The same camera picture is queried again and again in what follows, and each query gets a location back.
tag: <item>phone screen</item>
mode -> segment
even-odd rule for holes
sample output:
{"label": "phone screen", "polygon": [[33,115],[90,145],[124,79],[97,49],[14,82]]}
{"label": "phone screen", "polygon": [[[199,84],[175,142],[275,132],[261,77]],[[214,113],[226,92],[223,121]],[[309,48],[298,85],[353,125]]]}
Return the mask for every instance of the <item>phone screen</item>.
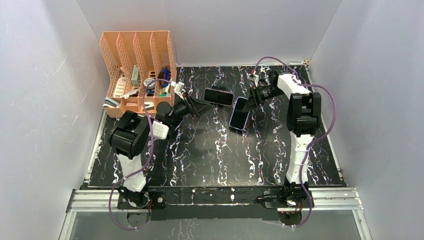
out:
{"label": "phone screen", "polygon": [[229,126],[238,130],[244,130],[248,122],[249,112],[242,112],[243,107],[248,102],[247,98],[237,97],[234,110],[232,111]]}
{"label": "phone screen", "polygon": [[234,94],[227,91],[220,91],[215,89],[207,88],[204,90],[204,100],[206,102],[210,102],[213,104],[219,104],[219,105],[226,105],[231,106],[233,105],[233,98]]}

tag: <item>phone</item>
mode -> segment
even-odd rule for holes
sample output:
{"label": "phone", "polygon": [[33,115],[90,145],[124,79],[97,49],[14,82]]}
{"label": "phone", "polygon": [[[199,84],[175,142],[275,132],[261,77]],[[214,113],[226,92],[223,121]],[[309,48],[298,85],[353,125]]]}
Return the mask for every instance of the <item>phone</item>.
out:
{"label": "phone", "polygon": [[237,97],[235,100],[234,110],[232,111],[231,119],[229,120],[229,126],[237,129],[244,130],[248,123],[249,112],[242,112],[243,107],[248,102],[247,98]]}
{"label": "phone", "polygon": [[234,94],[229,91],[206,88],[203,99],[212,104],[231,106],[233,105]]}

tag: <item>black marble surface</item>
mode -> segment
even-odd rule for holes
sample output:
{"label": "black marble surface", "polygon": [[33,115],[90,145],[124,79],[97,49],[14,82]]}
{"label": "black marble surface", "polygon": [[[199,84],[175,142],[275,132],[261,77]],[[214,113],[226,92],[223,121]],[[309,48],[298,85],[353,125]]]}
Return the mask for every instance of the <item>black marble surface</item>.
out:
{"label": "black marble surface", "polygon": [[[301,79],[308,79],[305,66],[297,65]],[[181,67],[177,78],[186,92],[203,99],[204,89],[226,86],[235,97],[249,97],[253,82],[247,79],[252,66]],[[262,66],[260,76],[281,66]],[[251,111],[248,127],[229,129],[233,107],[215,107],[201,118],[186,116],[173,139],[154,142],[154,156],[145,171],[149,186],[272,186],[281,185],[288,169],[290,134],[286,127],[289,100],[275,97]],[[117,119],[107,117],[97,148],[89,187],[110,188],[122,178],[118,158],[106,139]],[[321,127],[317,137],[324,133]],[[147,160],[150,142],[142,153]],[[308,181],[311,185],[340,185],[339,173],[327,139],[310,151]]]}

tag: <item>smartphone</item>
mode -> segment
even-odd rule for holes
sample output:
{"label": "smartphone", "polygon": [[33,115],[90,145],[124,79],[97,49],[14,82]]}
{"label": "smartphone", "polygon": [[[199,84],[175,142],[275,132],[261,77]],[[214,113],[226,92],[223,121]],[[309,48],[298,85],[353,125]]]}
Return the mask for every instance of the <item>smartphone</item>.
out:
{"label": "smartphone", "polygon": [[234,94],[229,91],[206,88],[203,99],[212,104],[231,106],[233,105]]}
{"label": "smartphone", "polygon": [[242,112],[243,107],[248,102],[247,98],[237,97],[235,100],[234,110],[232,111],[231,119],[229,120],[229,126],[237,129],[244,130],[248,123],[249,112]]}

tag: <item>perforated plastic divider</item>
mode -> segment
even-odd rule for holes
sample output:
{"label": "perforated plastic divider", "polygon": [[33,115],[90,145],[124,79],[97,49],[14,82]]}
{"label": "perforated plastic divider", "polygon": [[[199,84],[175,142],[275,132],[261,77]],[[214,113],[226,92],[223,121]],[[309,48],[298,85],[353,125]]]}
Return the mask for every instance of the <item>perforated plastic divider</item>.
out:
{"label": "perforated plastic divider", "polygon": [[[143,111],[142,94],[143,82],[147,78],[157,79],[158,73],[163,67],[168,67],[173,81],[177,81],[177,68],[174,59],[173,48],[169,31],[123,31],[104,32],[100,39],[100,48],[104,62],[110,76],[110,86],[107,97],[112,97],[121,75],[120,67],[123,67],[127,81],[124,92],[134,89],[131,82],[134,65],[138,65],[141,79],[141,87],[138,96],[122,100],[120,107],[105,107],[104,110],[112,118],[119,118],[125,110],[131,110],[141,115]],[[160,102],[174,104],[174,88],[171,88],[171,96],[159,96],[162,94],[162,85],[158,82],[153,97],[146,97],[146,102],[154,102],[154,109],[149,110],[152,116],[156,115],[156,106]],[[137,106],[125,105],[137,103]]]}

